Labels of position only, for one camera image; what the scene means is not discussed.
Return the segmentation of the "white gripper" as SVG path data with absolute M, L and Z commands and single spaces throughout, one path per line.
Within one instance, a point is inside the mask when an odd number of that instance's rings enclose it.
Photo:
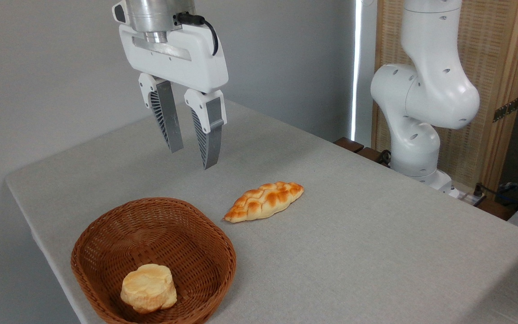
M 211 31 L 183 25 L 167 33 L 166 43 L 150 43 L 143 33 L 125 24 L 119 25 L 119 33 L 128 62 L 142 72 L 138 82 L 143 100 L 156 117 L 170 151 L 183 149 L 171 88 L 175 82 L 190 88 L 184 98 L 191 107 L 203 167 L 214 166 L 220 154 L 222 126 L 228 121 L 224 96 L 218 90 L 228 82 L 228 68 L 222 47 L 212 55 Z

